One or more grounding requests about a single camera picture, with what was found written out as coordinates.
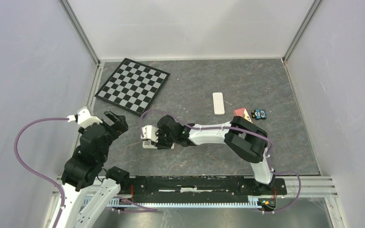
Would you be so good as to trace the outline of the white slim remote control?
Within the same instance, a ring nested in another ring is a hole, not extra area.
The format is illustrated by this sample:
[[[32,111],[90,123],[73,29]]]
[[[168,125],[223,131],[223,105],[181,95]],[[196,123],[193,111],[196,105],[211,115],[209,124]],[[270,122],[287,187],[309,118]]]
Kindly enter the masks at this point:
[[[151,141],[151,140],[144,140],[143,143],[142,143],[142,147],[144,149],[158,149],[158,150],[161,150],[161,149],[174,149],[174,143],[168,144],[168,145],[163,145],[159,142],[154,142],[154,141]]]

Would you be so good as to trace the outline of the white remote with dark buttons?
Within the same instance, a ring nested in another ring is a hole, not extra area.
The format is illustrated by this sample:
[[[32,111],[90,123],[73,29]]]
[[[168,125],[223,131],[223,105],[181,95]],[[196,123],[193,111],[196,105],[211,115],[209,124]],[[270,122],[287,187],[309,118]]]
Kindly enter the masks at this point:
[[[212,94],[213,111],[215,115],[225,114],[223,94],[221,92],[215,92]]]

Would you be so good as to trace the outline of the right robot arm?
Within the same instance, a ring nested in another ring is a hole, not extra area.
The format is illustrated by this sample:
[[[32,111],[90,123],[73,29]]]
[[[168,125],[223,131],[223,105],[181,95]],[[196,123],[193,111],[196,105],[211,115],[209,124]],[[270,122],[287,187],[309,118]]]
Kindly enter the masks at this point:
[[[249,162],[254,172],[258,192],[267,194],[274,189],[274,175],[267,162],[268,145],[272,142],[263,129],[243,117],[235,116],[230,122],[200,125],[182,124],[170,115],[157,123],[157,148],[170,149],[174,144],[183,147],[202,144],[223,144],[241,159]]]

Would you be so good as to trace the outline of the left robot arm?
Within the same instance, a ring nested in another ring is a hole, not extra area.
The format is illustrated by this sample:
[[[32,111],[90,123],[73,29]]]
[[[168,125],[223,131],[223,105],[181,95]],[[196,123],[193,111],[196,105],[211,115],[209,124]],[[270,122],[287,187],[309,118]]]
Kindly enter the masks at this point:
[[[85,208],[82,204],[91,186],[98,180],[104,163],[107,161],[109,147],[120,135],[128,130],[126,117],[106,111],[105,116],[113,123],[94,116],[83,107],[77,114],[69,115],[68,122],[79,125],[79,145],[65,163],[61,176],[61,203],[58,219],[54,228],[90,228],[111,198],[117,193],[126,193],[130,189],[129,173],[119,169],[108,170],[97,193]]]

